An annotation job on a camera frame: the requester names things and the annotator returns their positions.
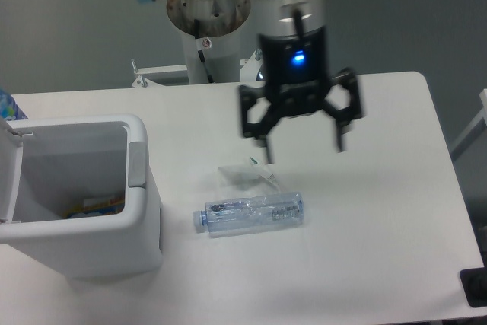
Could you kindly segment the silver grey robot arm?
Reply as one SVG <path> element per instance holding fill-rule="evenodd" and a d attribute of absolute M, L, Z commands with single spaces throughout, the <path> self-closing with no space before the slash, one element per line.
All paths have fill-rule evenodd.
<path fill-rule="evenodd" d="M 166 0 L 166 9 L 183 38 L 192 84 L 240 80 L 234 35 L 256 15 L 265 82 L 240 85 L 238 100 L 241 134 L 261 147 L 269 147 L 270 132 L 284 118 L 323 111 L 342 138 L 363 117 L 355 72 L 329 74 L 325 0 Z"/>

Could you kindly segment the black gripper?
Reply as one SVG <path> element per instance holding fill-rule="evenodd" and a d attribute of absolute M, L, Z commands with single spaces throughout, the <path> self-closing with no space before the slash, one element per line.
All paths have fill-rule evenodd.
<path fill-rule="evenodd" d="M 332 87 L 348 92 L 349 104 L 338 108 L 327 99 L 331 83 L 326 67 L 326 30 L 323 26 L 308 27 L 308 18 L 309 14 L 293 8 L 289 16 L 279 20 L 288 26 L 284 34 L 260 34 L 265 86 L 242 84 L 237 88 L 241 135 L 264 149 L 267 164 L 275 163 L 270 134 L 281 118 L 323 110 L 335 120 L 336 147 L 344 152 L 343 136 L 354 120 L 364 116 L 358 76 L 352 68 L 331 78 Z"/>

